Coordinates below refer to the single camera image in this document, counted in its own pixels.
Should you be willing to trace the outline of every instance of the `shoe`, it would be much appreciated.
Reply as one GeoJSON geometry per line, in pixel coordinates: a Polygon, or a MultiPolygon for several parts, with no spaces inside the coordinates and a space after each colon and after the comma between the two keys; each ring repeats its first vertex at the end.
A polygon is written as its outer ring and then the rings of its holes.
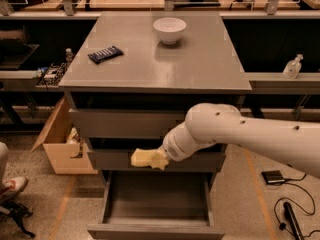
{"type": "Polygon", "coordinates": [[[15,177],[0,186],[0,204],[18,195],[27,185],[26,177],[15,177]]]}

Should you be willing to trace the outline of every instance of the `plastic bottle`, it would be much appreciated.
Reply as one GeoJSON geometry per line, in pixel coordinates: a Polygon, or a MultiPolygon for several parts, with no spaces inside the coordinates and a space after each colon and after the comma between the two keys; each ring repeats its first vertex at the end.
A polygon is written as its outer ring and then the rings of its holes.
{"type": "Polygon", "coordinates": [[[283,75],[287,78],[294,79],[298,76],[301,69],[300,60],[303,59],[302,54],[297,54],[297,57],[294,60],[290,60],[285,69],[283,70],[283,75]]]}
{"type": "Polygon", "coordinates": [[[71,64],[71,62],[73,61],[73,58],[74,58],[74,54],[71,50],[71,48],[67,48],[66,49],[66,63],[67,63],[67,67],[68,68],[71,64]]]}

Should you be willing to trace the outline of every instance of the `spray bottle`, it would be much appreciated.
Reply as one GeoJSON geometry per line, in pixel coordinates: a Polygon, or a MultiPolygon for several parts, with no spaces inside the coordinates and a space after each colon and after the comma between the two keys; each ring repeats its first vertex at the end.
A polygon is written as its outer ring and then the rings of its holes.
{"type": "Polygon", "coordinates": [[[283,75],[287,78],[294,79],[298,76],[301,69],[300,60],[303,59],[302,54],[297,54],[297,57],[294,60],[290,60],[285,69],[283,70],[283,75]]]}

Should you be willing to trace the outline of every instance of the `robotic arm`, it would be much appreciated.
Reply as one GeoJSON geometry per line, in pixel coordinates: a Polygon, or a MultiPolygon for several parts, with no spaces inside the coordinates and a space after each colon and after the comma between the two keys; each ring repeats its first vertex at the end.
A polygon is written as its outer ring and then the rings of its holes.
{"type": "Polygon", "coordinates": [[[320,178],[320,124],[241,116],[231,105],[202,103],[172,129],[157,150],[181,161],[216,143],[237,144],[320,178]]]}

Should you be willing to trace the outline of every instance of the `orange line on floor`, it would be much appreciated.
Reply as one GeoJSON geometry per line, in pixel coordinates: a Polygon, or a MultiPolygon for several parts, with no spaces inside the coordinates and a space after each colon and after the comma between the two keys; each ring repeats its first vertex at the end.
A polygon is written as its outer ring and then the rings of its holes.
{"type": "Polygon", "coordinates": [[[273,227],[272,220],[271,220],[271,217],[270,217],[270,214],[268,211],[266,200],[264,199],[263,193],[260,188],[259,180],[257,178],[256,170],[255,170],[253,161],[251,159],[250,152],[246,149],[243,149],[243,150],[244,150],[244,154],[246,156],[246,159],[247,159],[247,162],[249,165],[251,177],[253,179],[254,189],[256,191],[256,194],[257,194],[257,197],[259,200],[260,208],[261,208],[261,211],[262,211],[262,214],[263,214],[263,217],[264,217],[264,220],[265,220],[268,232],[269,232],[270,239],[276,240],[277,236],[274,231],[274,227],[273,227]]]}
{"type": "Polygon", "coordinates": [[[76,179],[77,179],[77,175],[72,175],[69,179],[68,185],[66,187],[66,191],[64,192],[64,195],[63,195],[63,198],[62,198],[62,201],[61,201],[61,204],[60,204],[57,216],[56,216],[56,220],[54,222],[54,226],[53,226],[52,231],[49,235],[49,240],[55,240],[56,235],[58,234],[59,227],[62,222],[63,215],[66,211],[67,204],[70,199],[71,191],[72,191],[73,186],[76,182],[76,179]]]}

